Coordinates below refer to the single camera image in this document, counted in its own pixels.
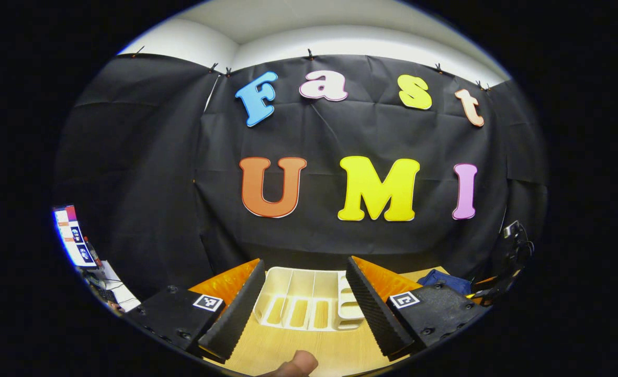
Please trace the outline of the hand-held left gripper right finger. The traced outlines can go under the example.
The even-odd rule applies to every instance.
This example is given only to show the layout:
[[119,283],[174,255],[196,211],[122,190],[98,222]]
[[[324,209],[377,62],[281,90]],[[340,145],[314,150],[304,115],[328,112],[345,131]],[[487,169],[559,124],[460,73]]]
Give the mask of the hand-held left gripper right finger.
[[420,285],[356,256],[345,276],[390,361],[446,342],[490,310],[443,281]]

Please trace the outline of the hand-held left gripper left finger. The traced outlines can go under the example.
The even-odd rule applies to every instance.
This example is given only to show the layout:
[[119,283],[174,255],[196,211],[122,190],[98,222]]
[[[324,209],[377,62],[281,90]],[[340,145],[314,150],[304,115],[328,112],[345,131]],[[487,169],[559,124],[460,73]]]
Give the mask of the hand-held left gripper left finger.
[[248,323],[265,283],[265,264],[254,259],[191,289],[174,285],[125,313],[141,330],[192,355],[224,363]]

